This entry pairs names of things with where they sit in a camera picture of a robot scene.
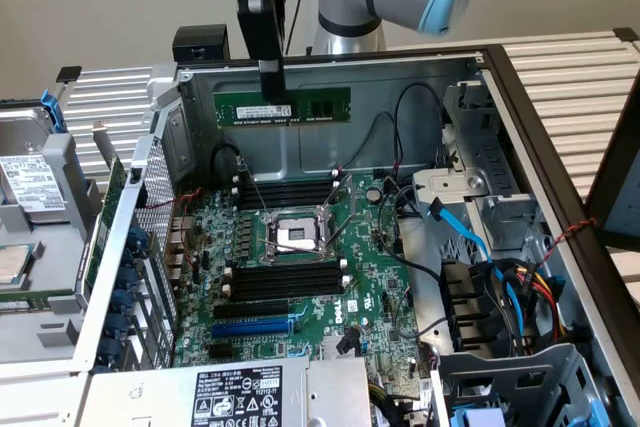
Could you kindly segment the silver hard disk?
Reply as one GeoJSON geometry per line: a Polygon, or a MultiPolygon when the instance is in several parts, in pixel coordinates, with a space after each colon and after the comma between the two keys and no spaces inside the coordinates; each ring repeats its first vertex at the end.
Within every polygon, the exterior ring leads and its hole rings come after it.
{"type": "Polygon", "coordinates": [[[0,198],[22,207],[33,224],[67,221],[65,198],[42,150],[55,132],[35,101],[0,101],[0,198]]]}

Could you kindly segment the blue plastic drive rail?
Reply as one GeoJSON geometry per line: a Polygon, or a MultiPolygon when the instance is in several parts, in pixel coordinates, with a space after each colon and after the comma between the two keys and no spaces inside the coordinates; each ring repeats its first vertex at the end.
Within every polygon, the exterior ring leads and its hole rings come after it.
{"type": "Polygon", "coordinates": [[[499,408],[456,409],[450,427],[506,427],[499,408]]]}

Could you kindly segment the silver chipset heatsink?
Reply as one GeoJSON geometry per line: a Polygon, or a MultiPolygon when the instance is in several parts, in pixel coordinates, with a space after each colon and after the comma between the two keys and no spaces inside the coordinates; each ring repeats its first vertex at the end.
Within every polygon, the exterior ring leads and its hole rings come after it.
{"type": "Polygon", "coordinates": [[[323,360],[336,360],[356,358],[360,356],[358,347],[352,341],[345,340],[343,336],[326,336],[321,343],[321,358],[323,360]]]}

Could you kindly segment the black plastic fan shroud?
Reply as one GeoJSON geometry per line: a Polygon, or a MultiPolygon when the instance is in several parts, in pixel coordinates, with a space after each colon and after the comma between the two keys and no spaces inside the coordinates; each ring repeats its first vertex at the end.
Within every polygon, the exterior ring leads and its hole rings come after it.
{"type": "Polygon", "coordinates": [[[485,292],[478,269],[457,260],[445,260],[439,286],[456,352],[470,352],[486,359],[509,354],[503,317],[485,292]]]}

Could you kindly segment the grey parts rack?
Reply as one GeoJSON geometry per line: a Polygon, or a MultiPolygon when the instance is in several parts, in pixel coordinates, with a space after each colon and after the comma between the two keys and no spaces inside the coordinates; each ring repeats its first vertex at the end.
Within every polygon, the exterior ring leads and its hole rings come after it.
{"type": "Polygon", "coordinates": [[[0,198],[0,245],[41,242],[44,250],[15,284],[0,284],[0,301],[46,299],[41,312],[0,313],[0,365],[73,356],[86,311],[82,267],[100,194],[85,177],[69,133],[53,133],[42,150],[65,198],[67,221],[31,223],[21,206],[0,198]]]}

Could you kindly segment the grey drive cage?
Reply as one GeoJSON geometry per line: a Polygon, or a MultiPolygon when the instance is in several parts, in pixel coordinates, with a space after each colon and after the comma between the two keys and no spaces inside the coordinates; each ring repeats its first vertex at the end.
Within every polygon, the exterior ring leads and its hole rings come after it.
{"type": "Polygon", "coordinates": [[[506,427],[613,427],[584,358],[571,344],[501,359],[443,355],[432,384],[441,427],[450,427],[454,411],[465,408],[499,408],[506,427]]]}

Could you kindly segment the black box device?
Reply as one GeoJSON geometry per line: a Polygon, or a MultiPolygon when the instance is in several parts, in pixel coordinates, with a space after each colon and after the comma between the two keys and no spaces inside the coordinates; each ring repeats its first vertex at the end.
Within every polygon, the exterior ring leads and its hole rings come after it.
{"type": "Polygon", "coordinates": [[[172,42],[173,60],[190,65],[230,59],[226,24],[181,26],[172,42]]]}

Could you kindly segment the green RAM stick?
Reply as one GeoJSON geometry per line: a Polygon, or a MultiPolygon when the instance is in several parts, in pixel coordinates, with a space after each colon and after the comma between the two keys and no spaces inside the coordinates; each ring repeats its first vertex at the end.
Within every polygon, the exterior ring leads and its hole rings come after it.
{"type": "Polygon", "coordinates": [[[291,126],[308,123],[349,122],[348,87],[294,89],[279,101],[269,102],[261,92],[217,92],[212,95],[219,127],[291,126]]]}
{"type": "Polygon", "coordinates": [[[0,313],[41,312],[50,309],[46,299],[0,301],[0,313]]]}

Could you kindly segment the blue expansion card latch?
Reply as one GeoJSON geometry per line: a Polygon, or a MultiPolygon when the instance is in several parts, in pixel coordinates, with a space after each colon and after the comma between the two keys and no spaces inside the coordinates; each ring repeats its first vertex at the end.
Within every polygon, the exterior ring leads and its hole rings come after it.
{"type": "Polygon", "coordinates": [[[105,336],[120,341],[128,335],[128,318],[124,315],[110,312],[105,317],[103,330],[105,336]]]}
{"type": "Polygon", "coordinates": [[[98,343],[96,360],[101,365],[111,366],[119,361],[121,352],[122,345],[118,340],[103,337],[98,343]]]}
{"type": "Polygon", "coordinates": [[[135,293],[139,290],[140,279],[134,268],[121,267],[116,275],[115,284],[118,289],[135,293]]]}
{"type": "Polygon", "coordinates": [[[109,310],[123,316],[130,316],[134,309],[134,295],[124,289],[114,289],[111,295],[109,310]]]}
{"type": "Polygon", "coordinates": [[[126,247],[134,258],[146,258],[149,251],[147,232],[138,226],[131,226],[127,233],[126,247]]]}

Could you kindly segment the metal socket cover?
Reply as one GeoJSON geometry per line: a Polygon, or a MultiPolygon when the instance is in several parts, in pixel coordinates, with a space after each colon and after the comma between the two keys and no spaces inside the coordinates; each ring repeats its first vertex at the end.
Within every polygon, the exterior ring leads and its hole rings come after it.
{"type": "Polygon", "coordinates": [[[353,187],[353,176],[351,174],[346,174],[340,181],[334,183],[331,192],[319,207],[318,213],[322,215],[322,222],[325,227],[324,234],[321,237],[322,245],[323,249],[327,250],[356,216],[356,194],[353,187]],[[349,210],[347,217],[342,223],[336,225],[332,202],[336,200],[340,194],[346,195],[349,210]]]}

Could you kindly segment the CPU socket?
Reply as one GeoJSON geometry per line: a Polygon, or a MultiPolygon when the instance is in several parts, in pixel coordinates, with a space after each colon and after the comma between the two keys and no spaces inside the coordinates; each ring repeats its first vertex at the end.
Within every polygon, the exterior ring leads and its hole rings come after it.
{"type": "Polygon", "coordinates": [[[305,262],[324,262],[336,256],[331,245],[323,249],[322,235],[325,227],[319,207],[273,210],[259,218],[257,234],[257,261],[264,265],[280,265],[305,262]],[[319,249],[322,253],[288,251],[266,245],[259,241],[266,239],[284,245],[319,249]]]}

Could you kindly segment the silver power supply unit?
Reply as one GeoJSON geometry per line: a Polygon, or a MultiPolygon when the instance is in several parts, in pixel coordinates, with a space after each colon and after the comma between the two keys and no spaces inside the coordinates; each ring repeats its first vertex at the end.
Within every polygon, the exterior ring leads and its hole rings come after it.
{"type": "Polygon", "coordinates": [[[363,360],[307,357],[99,374],[80,427],[371,427],[363,360]]]}

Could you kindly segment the open metal PC case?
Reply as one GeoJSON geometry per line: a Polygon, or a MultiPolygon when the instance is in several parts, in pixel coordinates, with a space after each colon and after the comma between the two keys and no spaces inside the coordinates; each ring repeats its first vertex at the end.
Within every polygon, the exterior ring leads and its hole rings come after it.
{"type": "Polygon", "coordinates": [[[441,427],[433,407],[440,357],[456,352],[440,293],[441,265],[457,260],[483,276],[500,311],[510,352],[532,356],[571,344],[584,358],[613,427],[640,427],[640,257],[606,245],[586,200],[640,71],[640,57],[616,39],[477,49],[393,52],[343,59],[305,58],[288,69],[288,90],[348,87],[349,122],[219,127],[212,95],[259,92],[256,71],[235,63],[176,74],[177,94],[143,137],[107,241],[121,267],[140,279],[119,361],[95,364],[99,374],[183,368],[173,365],[179,326],[165,266],[175,217],[206,192],[237,190],[239,157],[255,181],[369,175],[394,201],[401,247],[410,272],[422,375],[408,395],[370,381],[371,427],[441,427]],[[413,176],[445,165],[446,88],[486,85],[548,225],[551,246],[537,263],[489,253],[439,199],[423,209],[413,176]],[[149,237],[146,258],[126,247],[131,226],[149,237]]]}

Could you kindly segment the silver CPU chip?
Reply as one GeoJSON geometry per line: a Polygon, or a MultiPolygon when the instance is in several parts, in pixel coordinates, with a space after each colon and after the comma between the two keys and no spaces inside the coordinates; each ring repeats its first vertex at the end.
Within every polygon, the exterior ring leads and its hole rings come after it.
{"type": "Polygon", "coordinates": [[[44,250],[41,242],[0,245],[0,284],[15,284],[44,250]]]}

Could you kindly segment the long black expansion slot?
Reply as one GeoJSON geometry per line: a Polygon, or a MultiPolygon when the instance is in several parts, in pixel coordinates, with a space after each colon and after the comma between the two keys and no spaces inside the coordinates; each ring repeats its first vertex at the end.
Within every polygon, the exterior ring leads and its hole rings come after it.
{"type": "Polygon", "coordinates": [[[259,317],[287,316],[289,303],[287,300],[267,300],[258,302],[230,302],[213,308],[216,320],[249,319],[259,317]]]}

